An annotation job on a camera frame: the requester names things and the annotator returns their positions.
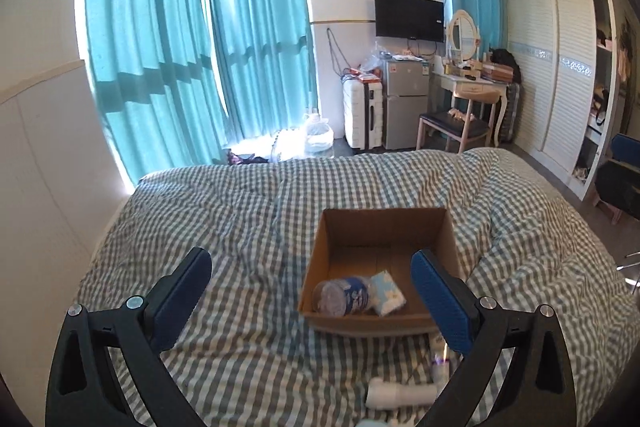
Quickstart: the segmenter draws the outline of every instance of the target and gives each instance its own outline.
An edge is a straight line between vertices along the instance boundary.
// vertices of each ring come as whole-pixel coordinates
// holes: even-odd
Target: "blue gripper pad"
[[[411,279],[449,347],[468,355],[480,322],[474,293],[447,273],[428,248],[412,257]]]
[[[155,353],[174,347],[211,279],[211,256],[192,248],[171,275],[162,277],[146,296],[145,333]]]

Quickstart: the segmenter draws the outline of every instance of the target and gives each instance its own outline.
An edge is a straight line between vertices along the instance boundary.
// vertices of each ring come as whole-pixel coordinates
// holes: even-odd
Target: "refrigerator door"
[[[424,96],[429,94],[429,66],[426,62],[390,60],[385,64],[387,96]]]
[[[415,149],[418,118],[428,108],[428,96],[390,96],[386,99],[385,149]]]

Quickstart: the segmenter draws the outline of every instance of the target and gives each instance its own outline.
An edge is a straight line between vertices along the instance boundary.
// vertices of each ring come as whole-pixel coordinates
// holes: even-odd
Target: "plaid blanket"
[[[82,280],[78,301],[117,307],[144,295],[191,247],[213,275],[174,349],[162,356],[207,425],[350,427],[366,383],[430,381],[428,341],[347,339],[310,330],[298,292],[324,208],[446,206],[476,295],[508,309],[558,312],[575,380],[578,425],[602,403],[640,338],[640,316],[612,258],[575,210],[503,150],[435,151],[196,167],[144,178]],[[503,351],[474,414],[491,410]],[[152,421],[122,358],[114,365],[136,418]],[[424,409],[398,413],[400,421]]]

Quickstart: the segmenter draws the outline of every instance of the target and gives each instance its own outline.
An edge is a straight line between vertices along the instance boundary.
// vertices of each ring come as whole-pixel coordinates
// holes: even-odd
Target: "white louvered wardrobe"
[[[618,0],[508,0],[508,49],[522,70],[522,108],[515,143],[583,200],[604,160],[616,121],[618,77],[614,6]],[[598,43],[601,30],[609,46]],[[610,92],[598,118],[596,86]],[[588,169],[578,179],[577,167]]]

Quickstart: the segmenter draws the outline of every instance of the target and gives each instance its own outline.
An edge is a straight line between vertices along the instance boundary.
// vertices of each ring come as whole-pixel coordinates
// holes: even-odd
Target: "silver bolt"
[[[69,315],[70,317],[75,317],[76,315],[79,315],[81,311],[82,311],[82,306],[80,304],[72,304],[71,306],[69,306],[69,309],[66,311],[66,314]]]
[[[134,295],[133,297],[129,297],[127,299],[127,308],[129,308],[130,310],[138,309],[140,308],[140,306],[142,306],[142,303],[144,301],[145,299],[143,299],[139,295]]]
[[[540,313],[542,313],[543,315],[545,315],[545,317],[553,317],[554,316],[554,309],[549,306],[548,304],[542,304],[542,306],[540,306]]]
[[[498,305],[498,302],[493,297],[481,297],[480,305],[487,310],[493,310]]]

